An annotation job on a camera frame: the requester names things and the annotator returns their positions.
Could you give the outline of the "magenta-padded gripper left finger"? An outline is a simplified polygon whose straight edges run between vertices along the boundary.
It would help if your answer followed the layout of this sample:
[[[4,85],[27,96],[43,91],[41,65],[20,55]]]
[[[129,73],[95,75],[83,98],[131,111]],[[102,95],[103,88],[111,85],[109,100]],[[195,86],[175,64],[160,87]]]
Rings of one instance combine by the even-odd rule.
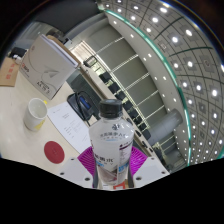
[[[77,158],[70,158],[59,170],[59,176],[84,188],[96,188],[98,176],[92,148]]]

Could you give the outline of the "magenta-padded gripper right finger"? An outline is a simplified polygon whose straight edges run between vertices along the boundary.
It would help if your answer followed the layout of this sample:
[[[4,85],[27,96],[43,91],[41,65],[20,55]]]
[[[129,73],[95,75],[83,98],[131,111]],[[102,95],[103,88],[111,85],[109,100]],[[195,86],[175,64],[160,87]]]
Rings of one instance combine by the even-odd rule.
[[[132,148],[128,171],[130,188],[143,187],[168,175],[169,172],[157,157],[148,157],[139,149]]]

